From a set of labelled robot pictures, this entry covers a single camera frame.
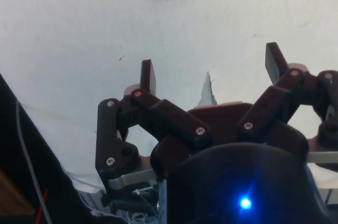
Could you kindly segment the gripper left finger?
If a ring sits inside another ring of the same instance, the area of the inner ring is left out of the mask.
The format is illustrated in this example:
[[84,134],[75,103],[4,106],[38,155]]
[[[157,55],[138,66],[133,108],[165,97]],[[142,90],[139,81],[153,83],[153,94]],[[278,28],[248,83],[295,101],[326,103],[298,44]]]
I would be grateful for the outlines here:
[[141,63],[140,82],[122,100],[110,98],[98,105],[95,167],[108,192],[120,191],[154,179],[169,171],[169,154],[139,154],[127,142],[129,128],[138,125],[159,143],[169,139],[189,150],[199,151],[211,145],[209,126],[166,99],[155,96],[156,78],[151,60]]

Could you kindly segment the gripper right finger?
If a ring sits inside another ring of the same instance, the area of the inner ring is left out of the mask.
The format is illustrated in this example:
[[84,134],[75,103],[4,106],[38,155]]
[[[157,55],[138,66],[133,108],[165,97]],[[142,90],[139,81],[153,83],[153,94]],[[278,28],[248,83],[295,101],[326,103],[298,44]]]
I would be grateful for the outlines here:
[[326,70],[314,76],[292,67],[275,42],[266,44],[265,67],[272,86],[240,120],[239,138],[261,142],[277,121],[287,124],[299,106],[308,105],[322,121],[317,142],[337,149],[337,71]]

